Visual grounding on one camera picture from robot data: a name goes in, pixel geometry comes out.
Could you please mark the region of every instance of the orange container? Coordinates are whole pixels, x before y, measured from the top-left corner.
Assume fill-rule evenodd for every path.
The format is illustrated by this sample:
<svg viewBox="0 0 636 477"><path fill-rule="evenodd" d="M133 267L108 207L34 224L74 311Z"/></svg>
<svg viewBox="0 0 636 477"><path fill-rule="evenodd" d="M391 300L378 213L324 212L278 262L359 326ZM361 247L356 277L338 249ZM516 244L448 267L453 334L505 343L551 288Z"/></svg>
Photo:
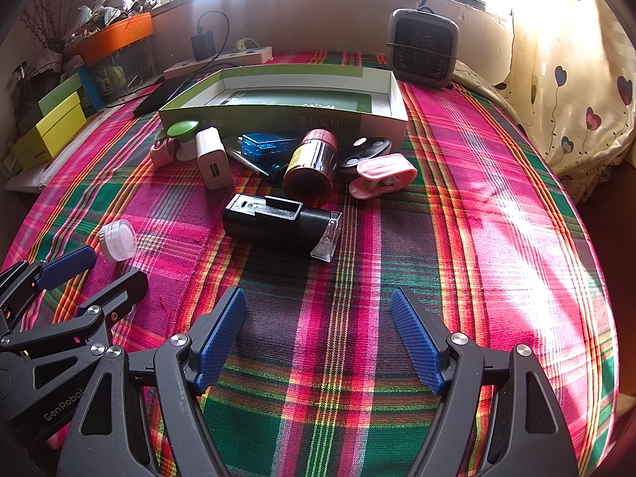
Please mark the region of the orange container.
<svg viewBox="0 0 636 477"><path fill-rule="evenodd" d="M150 12L132 16L87 37L69 52L67 59L80 55L90 67L113 52L152 34L153 20Z"/></svg>

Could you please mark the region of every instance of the curtain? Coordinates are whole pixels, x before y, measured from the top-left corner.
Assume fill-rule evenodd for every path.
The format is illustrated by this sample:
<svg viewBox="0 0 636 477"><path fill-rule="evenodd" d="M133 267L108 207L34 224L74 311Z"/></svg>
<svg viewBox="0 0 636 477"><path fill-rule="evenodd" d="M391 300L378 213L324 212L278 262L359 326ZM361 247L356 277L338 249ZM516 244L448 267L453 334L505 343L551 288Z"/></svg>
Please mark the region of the curtain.
<svg viewBox="0 0 636 477"><path fill-rule="evenodd" d="M603 0L514 0L510 74L495 87L575 202L634 142L636 54Z"/></svg>

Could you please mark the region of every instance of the blue gripper pad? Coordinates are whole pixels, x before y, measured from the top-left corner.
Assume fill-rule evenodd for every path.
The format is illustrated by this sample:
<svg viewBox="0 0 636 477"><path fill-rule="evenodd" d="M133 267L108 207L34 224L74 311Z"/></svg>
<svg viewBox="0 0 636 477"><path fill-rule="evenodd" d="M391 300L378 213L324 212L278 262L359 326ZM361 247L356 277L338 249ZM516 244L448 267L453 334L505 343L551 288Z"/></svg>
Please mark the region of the blue gripper pad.
<svg viewBox="0 0 636 477"><path fill-rule="evenodd" d="M199 372L194 381L196 391L203 394L216 384L230 354L234 339L239 333L246 313L245 293L238 289L225 307L221 318L201 350Z"/></svg>
<svg viewBox="0 0 636 477"><path fill-rule="evenodd" d="M440 354L401 290L393 291L391 315L420 382L429 386L433 393L439 394L444 387Z"/></svg>
<svg viewBox="0 0 636 477"><path fill-rule="evenodd" d="M47 262L42 265L39 278L36 280L37 288L41 291L52 291L78 274L92 269L96 259L93 248L85 245Z"/></svg>

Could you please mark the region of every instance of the clear plastic part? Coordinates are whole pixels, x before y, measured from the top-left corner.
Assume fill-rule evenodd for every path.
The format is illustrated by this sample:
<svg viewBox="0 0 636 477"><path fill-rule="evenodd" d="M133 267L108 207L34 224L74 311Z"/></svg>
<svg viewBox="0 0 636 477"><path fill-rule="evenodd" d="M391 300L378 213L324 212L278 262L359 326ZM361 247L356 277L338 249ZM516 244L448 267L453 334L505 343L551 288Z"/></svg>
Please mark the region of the clear plastic part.
<svg viewBox="0 0 636 477"><path fill-rule="evenodd" d="M137 252L137 234L129 221L120 219L99 230L99 246L111 262L128 260Z"/></svg>
<svg viewBox="0 0 636 477"><path fill-rule="evenodd" d="M332 211L332 216L329 219L329 224L324 228L322 238L318 245L314 247L311 255L313 258L330 262L333 259L333 254L338 246L338 240L340 239L340 232L342 231L342 213L339 211Z"/></svg>

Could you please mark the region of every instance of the bed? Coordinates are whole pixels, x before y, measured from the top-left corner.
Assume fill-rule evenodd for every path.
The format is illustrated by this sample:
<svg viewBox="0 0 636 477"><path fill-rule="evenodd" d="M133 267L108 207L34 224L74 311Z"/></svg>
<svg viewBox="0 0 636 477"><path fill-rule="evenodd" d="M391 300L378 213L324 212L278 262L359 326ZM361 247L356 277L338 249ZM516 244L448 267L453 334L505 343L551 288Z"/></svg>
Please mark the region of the bed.
<svg viewBox="0 0 636 477"><path fill-rule="evenodd" d="M279 63L377 67L384 57L279 54ZM425 306L484 347L529 345L555 390L580 474L608 444L618 392L609 298L589 237L537 152L486 98L454 84L400 83L409 115L403 154L418 176L405 191L360 202L336 182L330 209L343 231L330 264L226 237L221 212L236 192L282 195L231 161L233 188L206 189L196 161L154 170L160 120L124 105L85 141L40 195L4 261L48 259L106 223L138 233L132 260L100 253L90 272L47 292L23 329L74 317L81 302L130 268L149 291L113 342L158 347L187 331L230 285L246 320L219 383L201 400L215 442L241 476L403 476L436 410L389 312L410 286ZM485 388L463 462L476 471L491 391ZM161 471L175 475L157 397L146 394Z"/></svg>

